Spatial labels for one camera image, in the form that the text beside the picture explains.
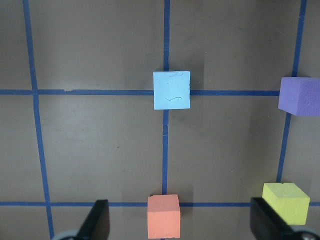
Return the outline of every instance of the gray surface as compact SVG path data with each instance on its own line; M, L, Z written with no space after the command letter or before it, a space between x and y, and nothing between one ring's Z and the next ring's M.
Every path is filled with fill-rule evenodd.
M172 0L170 70L191 88L279 90L292 71L299 0ZM308 0L299 75L320 78L320 3ZM40 89L153 88L163 70L164 1L30 0ZM30 89L22 1L0 3L0 89ZM152 96L40 96L51 201L145 202L161 193L163 112ZM168 192L248 202L277 175L277 97L193 96L169 114ZM31 96L0 96L0 201L43 202ZM292 117L283 181L320 201L319 118ZM89 207L52 207L55 233ZM146 239L145 207L111 207L110 240ZM183 207L181 239L253 239L248 207ZM307 225L320 231L320 207ZM44 207L0 207L0 239L49 239Z
M1 0L0 19L0 89L30 89L22 2Z
M312 202L320 202L320 118L292 116L283 181L297 184Z
M168 191L182 202L249 202L277 176L278 97L194 96L169 119Z
M0 201L43 202L32 96L0 95Z
M30 1L39 89L153 89L163 1Z
M299 0L171 5L170 70L191 71L192 89L279 90L291 75Z
M152 96L40 96L53 202L146 202L162 184Z
M299 76L320 78L320 1L308 0L303 30Z
M0 239L50 239L46 208L25 206L0 207Z

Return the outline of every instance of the foam cube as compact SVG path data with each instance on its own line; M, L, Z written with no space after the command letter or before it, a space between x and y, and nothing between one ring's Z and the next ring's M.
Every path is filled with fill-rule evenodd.
M148 238L180 238L180 207L177 194L148 197Z
M190 72L153 72L154 109L190 108Z
M288 225L305 225L310 197L294 183L265 183L262 198Z
M278 108L296 116L320 116L320 79L283 77Z

